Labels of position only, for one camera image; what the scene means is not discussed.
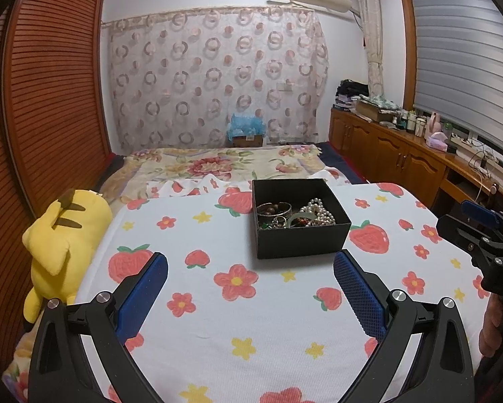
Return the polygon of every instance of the window blind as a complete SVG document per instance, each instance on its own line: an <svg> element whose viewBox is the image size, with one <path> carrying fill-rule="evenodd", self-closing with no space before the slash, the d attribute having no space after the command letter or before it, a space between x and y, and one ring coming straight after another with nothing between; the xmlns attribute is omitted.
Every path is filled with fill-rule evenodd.
<svg viewBox="0 0 503 403"><path fill-rule="evenodd" d="M437 111L503 149L503 16L492 0L412 0L414 107Z"/></svg>

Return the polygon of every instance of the human hand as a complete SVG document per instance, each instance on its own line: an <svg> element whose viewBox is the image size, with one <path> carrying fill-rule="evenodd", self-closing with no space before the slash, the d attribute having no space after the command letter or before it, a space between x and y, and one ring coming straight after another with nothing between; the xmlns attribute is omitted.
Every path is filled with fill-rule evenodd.
<svg viewBox="0 0 503 403"><path fill-rule="evenodd" d="M496 294L491 294L485 317L483 329L479 333L479 351L485 357L493 357L501 345L501 334L498 328L503 319L503 303Z"/></svg>

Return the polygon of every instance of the beige curtain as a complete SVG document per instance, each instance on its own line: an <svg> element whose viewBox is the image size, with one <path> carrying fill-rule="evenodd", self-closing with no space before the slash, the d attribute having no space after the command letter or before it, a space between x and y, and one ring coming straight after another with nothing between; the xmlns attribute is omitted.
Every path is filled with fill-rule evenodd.
<svg viewBox="0 0 503 403"><path fill-rule="evenodd" d="M267 142L315 142L328 50L314 11L195 9L110 25L110 84L122 149L216 148L233 114Z"/></svg>
<svg viewBox="0 0 503 403"><path fill-rule="evenodd" d="M380 0L358 0L363 21L365 50L369 72L369 94L383 95L382 79L382 16Z"/></svg>

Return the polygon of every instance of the pikachu plush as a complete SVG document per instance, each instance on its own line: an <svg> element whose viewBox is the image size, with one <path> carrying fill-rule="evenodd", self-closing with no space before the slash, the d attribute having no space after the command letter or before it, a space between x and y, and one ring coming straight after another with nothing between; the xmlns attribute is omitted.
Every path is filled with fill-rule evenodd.
<svg viewBox="0 0 503 403"><path fill-rule="evenodd" d="M111 221L110 206L99 194L70 189L24 232L22 242L33 257L33 288L24 301L28 322L35 323L43 298L74 303Z"/></svg>

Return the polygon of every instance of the silver bolt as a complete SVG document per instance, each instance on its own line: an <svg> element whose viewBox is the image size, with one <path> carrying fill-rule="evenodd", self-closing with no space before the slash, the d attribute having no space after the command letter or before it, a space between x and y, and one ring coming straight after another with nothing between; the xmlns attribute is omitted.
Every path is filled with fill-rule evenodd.
<svg viewBox="0 0 503 403"><path fill-rule="evenodd" d="M99 292L97 294L97 301L99 303L106 303L108 300L110 300L111 296L112 295L109 292L107 292L106 290L103 292Z"/></svg>
<svg viewBox="0 0 503 403"><path fill-rule="evenodd" d="M392 297L395 298L395 300L397 300L397 301L405 301L406 300L406 294L401 290L394 290L392 293Z"/></svg>
<svg viewBox="0 0 503 403"><path fill-rule="evenodd" d="M48 309L56 309L59 304L59 298L52 298L48 301Z"/></svg>
<svg viewBox="0 0 503 403"><path fill-rule="evenodd" d="M446 306L446 308L452 309L455 307L455 301L449 297L444 298L442 302L444 303L444 306Z"/></svg>

